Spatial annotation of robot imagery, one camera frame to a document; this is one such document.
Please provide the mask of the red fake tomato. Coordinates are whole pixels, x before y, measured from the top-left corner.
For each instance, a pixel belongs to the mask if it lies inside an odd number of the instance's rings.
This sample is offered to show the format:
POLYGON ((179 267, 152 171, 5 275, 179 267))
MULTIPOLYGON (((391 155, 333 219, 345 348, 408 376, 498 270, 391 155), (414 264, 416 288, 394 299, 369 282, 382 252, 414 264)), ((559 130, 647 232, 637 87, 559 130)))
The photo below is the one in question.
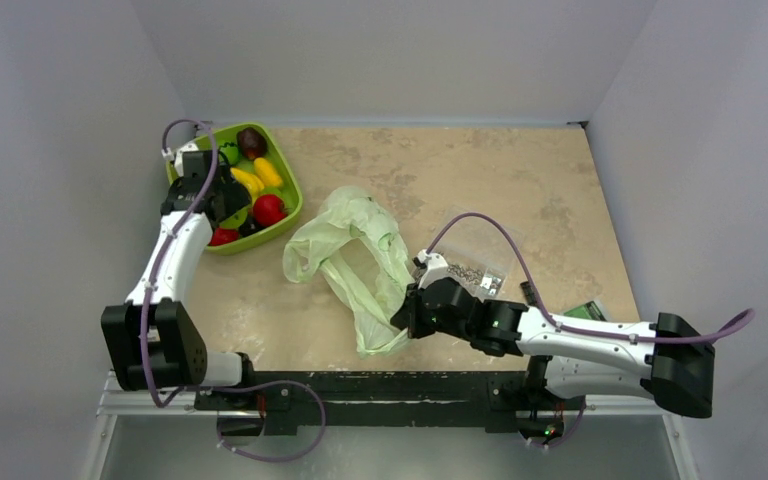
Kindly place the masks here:
POLYGON ((259 197, 254 202, 251 213, 254 219, 263 227, 270 227, 280 223, 287 217, 285 203, 274 196, 259 197))

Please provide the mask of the pale green plastic bag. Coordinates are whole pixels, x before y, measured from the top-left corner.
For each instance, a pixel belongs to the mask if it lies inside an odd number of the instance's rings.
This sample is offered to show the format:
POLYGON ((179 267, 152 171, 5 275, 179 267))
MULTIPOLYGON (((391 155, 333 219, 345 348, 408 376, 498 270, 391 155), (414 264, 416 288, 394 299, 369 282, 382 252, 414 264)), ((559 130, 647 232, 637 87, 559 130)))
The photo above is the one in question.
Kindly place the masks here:
POLYGON ((370 193, 342 186, 328 195, 317 215, 285 244, 282 267, 292 283, 322 276, 353 315, 361 357, 403 349, 409 338, 391 324, 413 282, 409 251, 393 215, 370 193))

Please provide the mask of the green fake apple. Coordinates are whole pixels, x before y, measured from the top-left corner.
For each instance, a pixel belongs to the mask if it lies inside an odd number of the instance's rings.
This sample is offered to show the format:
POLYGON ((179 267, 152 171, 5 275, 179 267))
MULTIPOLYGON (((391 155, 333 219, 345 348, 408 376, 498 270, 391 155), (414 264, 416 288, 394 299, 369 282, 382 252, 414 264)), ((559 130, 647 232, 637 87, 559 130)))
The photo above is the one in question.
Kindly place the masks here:
POLYGON ((219 227, 228 230, 238 230, 241 225, 245 224, 248 218, 250 206, 238 210, 234 214, 230 215, 227 219, 223 220, 219 227))

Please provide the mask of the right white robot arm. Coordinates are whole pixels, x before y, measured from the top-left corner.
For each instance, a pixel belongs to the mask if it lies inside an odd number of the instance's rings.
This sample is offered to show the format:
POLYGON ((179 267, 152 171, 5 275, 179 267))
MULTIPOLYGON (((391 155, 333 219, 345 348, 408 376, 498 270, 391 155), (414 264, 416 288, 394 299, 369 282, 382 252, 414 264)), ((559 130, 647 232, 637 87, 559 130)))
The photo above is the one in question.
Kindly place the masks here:
POLYGON ((481 300, 444 278, 410 286, 390 322, 412 339, 445 333, 489 356, 528 357, 521 392, 536 407, 616 395, 684 417, 712 415, 715 349, 685 343, 694 330, 677 315, 631 324, 559 317, 552 326, 535 306, 481 300))

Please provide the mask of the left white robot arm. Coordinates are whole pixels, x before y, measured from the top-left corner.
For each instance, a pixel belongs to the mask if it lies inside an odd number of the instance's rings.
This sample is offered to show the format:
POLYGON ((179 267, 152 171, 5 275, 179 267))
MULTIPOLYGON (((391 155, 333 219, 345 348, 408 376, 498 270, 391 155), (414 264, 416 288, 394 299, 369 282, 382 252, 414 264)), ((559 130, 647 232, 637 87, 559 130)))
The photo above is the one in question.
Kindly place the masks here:
POLYGON ((126 300, 104 309, 102 332, 122 389, 219 387, 224 401, 244 409, 258 395, 246 357, 209 350, 185 299, 215 229, 250 206, 252 197, 222 155, 187 143, 173 157, 177 177, 161 204, 151 258, 126 300))

